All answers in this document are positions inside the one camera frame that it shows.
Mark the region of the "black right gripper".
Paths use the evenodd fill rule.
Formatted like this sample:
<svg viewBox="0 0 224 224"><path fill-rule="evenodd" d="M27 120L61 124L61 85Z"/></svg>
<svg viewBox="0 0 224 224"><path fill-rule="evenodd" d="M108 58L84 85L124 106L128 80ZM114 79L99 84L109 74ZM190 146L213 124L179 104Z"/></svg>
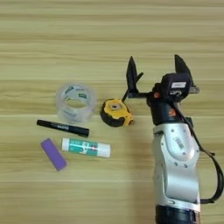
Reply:
<svg viewBox="0 0 224 224"><path fill-rule="evenodd" d="M184 60L174 55L176 77L179 81L187 82L160 82L156 83L149 93L140 93L137 90L137 68L133 57L129 58L126 72L129 98L145 98L150 107L152 121L155 125L163 123L180 123L181 117L173 106L181 102L189 94L198 94L200 88L193 85L190 69Z"/></svg>

